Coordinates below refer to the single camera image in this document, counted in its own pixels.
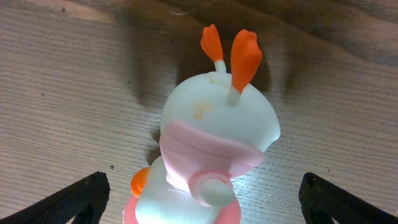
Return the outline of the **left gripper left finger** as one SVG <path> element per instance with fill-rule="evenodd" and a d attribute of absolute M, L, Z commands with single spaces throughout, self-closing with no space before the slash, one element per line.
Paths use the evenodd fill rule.
<path fill-rule="evenodd" d="M 109 200 L 110 185 L 104 172 L 91 175 L 43 200 L 1 219 L 1 224 L 98 224 Z"/>

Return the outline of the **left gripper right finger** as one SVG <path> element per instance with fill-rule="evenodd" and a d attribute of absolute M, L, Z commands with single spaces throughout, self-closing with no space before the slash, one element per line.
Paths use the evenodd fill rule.
<path fill-rule="evenodd" d="M 311 172 L 303 176 L 298 199 L 307 224 L 397 223 L 397 217 Z"/>

